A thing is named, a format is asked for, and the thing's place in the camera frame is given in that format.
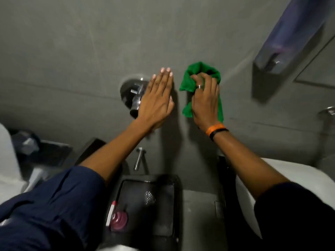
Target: forearm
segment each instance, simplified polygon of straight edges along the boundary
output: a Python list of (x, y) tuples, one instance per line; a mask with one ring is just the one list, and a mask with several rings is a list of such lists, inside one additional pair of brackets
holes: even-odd
[(101, 147), (80, 165), (94, 170), (105, 181), (108, 181), (149, 130), (150, 126), (139, 119), (134, 120), (124, 132)]
[(219, 132), (214, 136), (214, 141), (230, 160), (237, 175), (255, 199), (272, 186), (289, 181), (230, 132)]

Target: orange wristband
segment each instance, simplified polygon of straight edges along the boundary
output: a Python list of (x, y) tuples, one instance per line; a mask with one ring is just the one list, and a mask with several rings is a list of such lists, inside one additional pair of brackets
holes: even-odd
[(215, 131), (215, 130), (218, 130), (220, 128), (226, 128), (222, 123), (218, 123), (218, 124), (215, 124), (213, 126), (210, 126), (207, 131), (206, 131), (206, 135), (210, 136), (210, 134)]

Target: black wristband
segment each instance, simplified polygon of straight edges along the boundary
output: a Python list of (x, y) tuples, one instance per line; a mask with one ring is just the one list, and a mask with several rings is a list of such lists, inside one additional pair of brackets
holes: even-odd
[(221, 131), (229, 131), (229, 130), (226, 129), (226, 128), (218, 128), (217, 130), (214, 130), (214, 131), (209, 135), (209, 138), (213, 141), (214, 136), (215, 136), (217, 133), (221, 132)]

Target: cleaning cloth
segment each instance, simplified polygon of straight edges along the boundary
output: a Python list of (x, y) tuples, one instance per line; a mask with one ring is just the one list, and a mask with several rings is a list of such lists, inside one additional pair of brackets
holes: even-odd
[[(195, 84), (195, 81), (190, 76), (197, 75), (201, 72), (211, 75), (211, 77), (217, 79), (218, 84), (220, 83), (221, 76), (220, 76), (219, 71), (217, 71), (215, 68), (210, 67), (209, 65), (203, 62), (198, 62), (198, 63), (191, 64), (185, 71), (184, 78), (183, 78), (182, 84), (180, 85), (179, 91), (194, 92), (196, 88), (196, 84)], [(189, 102), (187, 106), (183, 109), (183, 115), (186, 116), (187, 118), (193, 117), (191, 102)], [(218, 106), (217, 118), (219, 119), (220, 122), (224, 121), (224, 114), (222, 112), (222, 104), (221, 104), (220, 95), (219, 95), (219, 106)]]

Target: hand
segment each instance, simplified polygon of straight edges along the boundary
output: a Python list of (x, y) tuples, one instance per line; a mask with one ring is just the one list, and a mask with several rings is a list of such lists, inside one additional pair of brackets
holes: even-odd
[(192, 75), (191, 78), (197, 85), (203, 85), (205, 79), (205, 88), (196, 89), (192, 97), (192, 111), (195, 124), (206, 132), (210, 126), (220, 123), (217, 118), (219, 85), (216, 78), (205, 73)]
[(159, 128), (174, 108), (170, 95), (173, 73), (170, 68), (161, 68), (158, 76), (153, 75), (141, 99), (137, 120), (149, 126), (150, 131)]

